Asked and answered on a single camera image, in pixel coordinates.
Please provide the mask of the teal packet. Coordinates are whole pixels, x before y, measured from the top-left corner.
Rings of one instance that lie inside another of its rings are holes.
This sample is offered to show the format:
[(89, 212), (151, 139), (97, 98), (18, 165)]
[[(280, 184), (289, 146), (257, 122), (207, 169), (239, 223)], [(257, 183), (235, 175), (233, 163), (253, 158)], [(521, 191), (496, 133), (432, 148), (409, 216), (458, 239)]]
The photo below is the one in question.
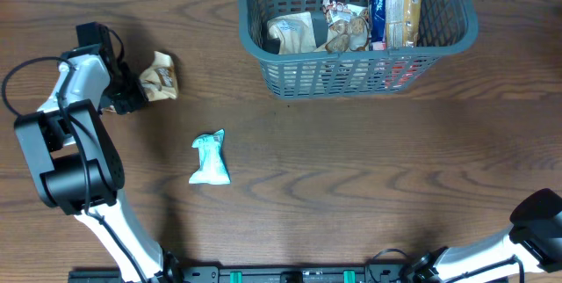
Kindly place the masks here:
[(214, 134), (202, 134), (197, 137), (192, 147), (198, 150), (199, 168), (191, 175), (189, 183), (208, 185), (229, 185), (231, 179), (221, 154), (225, 131), (220, 129)]

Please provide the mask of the beige dried mushroom bag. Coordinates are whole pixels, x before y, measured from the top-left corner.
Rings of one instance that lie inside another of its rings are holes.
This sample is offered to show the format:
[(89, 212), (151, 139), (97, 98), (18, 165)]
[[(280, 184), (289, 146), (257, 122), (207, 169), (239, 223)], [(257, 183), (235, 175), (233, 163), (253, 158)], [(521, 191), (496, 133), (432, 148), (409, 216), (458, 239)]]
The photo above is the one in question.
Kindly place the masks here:
[(293, 13), (267, 23), (268, 39), (279, 41), (279, 54), (303, 54), (316, 47), (310, 12)]

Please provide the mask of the beige mushroom snack bag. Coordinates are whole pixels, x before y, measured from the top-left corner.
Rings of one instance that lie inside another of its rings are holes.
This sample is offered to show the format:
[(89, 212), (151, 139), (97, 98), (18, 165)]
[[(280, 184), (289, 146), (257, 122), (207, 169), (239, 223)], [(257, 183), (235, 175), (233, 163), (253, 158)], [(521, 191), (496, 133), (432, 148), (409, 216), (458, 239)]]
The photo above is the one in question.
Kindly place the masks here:
[(362, 52), (370, 47), (370, 10), (365, 6), (323, 0), (322, 11), (328, 24), (327, 40), (315, 52)]

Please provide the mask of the blue tissue pack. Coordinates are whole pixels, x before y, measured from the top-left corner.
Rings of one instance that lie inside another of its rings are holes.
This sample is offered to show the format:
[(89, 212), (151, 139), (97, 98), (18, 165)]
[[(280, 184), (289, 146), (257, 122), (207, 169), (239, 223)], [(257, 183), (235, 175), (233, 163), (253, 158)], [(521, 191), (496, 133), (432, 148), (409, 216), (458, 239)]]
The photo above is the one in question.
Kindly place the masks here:
[(385, 50), (385, 0), (370, 0), (371, 49)]

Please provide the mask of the orange noodle packet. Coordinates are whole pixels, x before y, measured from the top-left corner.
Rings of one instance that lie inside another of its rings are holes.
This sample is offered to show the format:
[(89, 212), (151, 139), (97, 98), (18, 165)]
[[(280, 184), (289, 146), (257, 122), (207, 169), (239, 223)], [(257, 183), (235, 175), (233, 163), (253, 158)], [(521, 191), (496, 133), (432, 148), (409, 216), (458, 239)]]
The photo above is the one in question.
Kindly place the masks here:
[(419, 39), (422, 0), (385, 0), (388, 48), (415, 47)]

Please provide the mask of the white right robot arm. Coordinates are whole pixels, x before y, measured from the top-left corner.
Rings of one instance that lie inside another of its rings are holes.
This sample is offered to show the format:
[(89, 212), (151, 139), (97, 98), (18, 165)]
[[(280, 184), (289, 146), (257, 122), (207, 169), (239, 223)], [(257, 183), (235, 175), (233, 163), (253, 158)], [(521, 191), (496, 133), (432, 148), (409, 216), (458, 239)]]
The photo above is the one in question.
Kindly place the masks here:
[(561, 270), (561, 197), (549, 188), (531, 194), (509, 218), (512, 226), (479, 242), (442, 247), (409, 265), (405, 282), (493, 282)]

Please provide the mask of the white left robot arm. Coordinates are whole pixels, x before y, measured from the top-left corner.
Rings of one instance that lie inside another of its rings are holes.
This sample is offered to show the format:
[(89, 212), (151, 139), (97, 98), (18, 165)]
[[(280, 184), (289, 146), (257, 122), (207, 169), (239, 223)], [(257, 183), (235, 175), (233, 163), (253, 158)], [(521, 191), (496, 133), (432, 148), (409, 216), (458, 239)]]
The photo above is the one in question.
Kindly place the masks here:
[(78, 45), (54, 58), (60, 73), (36, 112), (17, 113), (14, 131), (43, 203), (89, 228), (108, 250), (124, 282), (181, 282), (177, 259), (141, 226), (123, 189), (125, 173), (100, 115), (142, 108), (139, 78), (115, 53), (117, 34), (90, 22)]

